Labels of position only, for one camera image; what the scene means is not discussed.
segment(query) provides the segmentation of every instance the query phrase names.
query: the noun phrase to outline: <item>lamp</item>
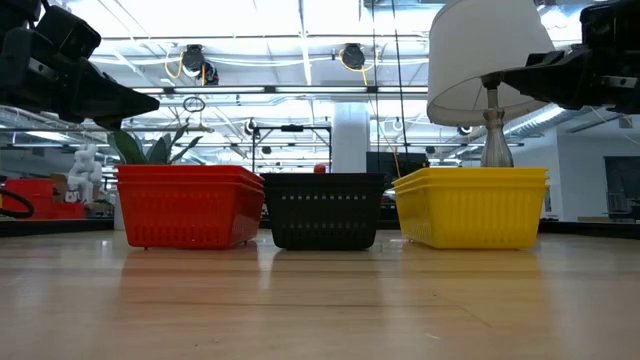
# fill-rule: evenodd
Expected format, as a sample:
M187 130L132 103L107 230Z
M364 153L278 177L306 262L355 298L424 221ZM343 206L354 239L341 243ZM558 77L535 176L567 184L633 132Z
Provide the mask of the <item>lamp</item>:
M447 126L487 126L483 166L512 167L504 123L545 104L501 83L500 71L554 49L534 3L454 1L436 16L429 40L429 119Z

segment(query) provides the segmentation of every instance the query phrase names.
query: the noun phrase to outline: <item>red object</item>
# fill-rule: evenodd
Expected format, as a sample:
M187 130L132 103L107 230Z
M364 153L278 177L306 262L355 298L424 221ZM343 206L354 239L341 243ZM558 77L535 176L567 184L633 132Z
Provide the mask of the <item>red object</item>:
M84 219L84 204L55 203L53 204L54 215L59 220L79 220Z
M327 173L327 167L322 165L322 164L318 164L318 165L313 167L313 172L314 172L314 174L326 174Z
M263 179L237 166L117 166L129 245L229 249L258 232Z
M24 220L48 220L54 217L53 184L53 180L47 179L9 179L5 190L27 199L33 205L33 216ZM24 205L7 196L2 199L2 207L17 212L26 210Z

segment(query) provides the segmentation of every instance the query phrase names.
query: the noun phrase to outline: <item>white figurine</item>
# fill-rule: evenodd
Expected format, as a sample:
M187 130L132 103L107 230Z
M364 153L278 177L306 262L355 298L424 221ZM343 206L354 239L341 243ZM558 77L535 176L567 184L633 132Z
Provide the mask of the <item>white figurine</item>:
M102 179L102 165L94 161L97 152L98 147L95 145L82 145L74 154L75 163L67 176L69 188L65 196L66 202L93 202L93 184L100 186Z

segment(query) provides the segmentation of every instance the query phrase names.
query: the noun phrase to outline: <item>lamp base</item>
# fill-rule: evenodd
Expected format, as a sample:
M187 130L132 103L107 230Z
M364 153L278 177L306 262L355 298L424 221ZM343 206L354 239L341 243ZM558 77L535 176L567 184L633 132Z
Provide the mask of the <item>lamp base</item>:
M487 140L482 153L482 167L514 167L513 156L504 137L504 110L498 107L498 89L488 88L489 110L484 112L487 121Z

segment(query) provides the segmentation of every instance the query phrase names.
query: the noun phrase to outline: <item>yellow basket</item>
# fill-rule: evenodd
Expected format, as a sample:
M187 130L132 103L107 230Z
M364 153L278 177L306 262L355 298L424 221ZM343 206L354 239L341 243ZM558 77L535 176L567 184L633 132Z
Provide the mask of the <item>yellow basket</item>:
M535 246L546 169L423 169L395 181L402 234L440 249Z

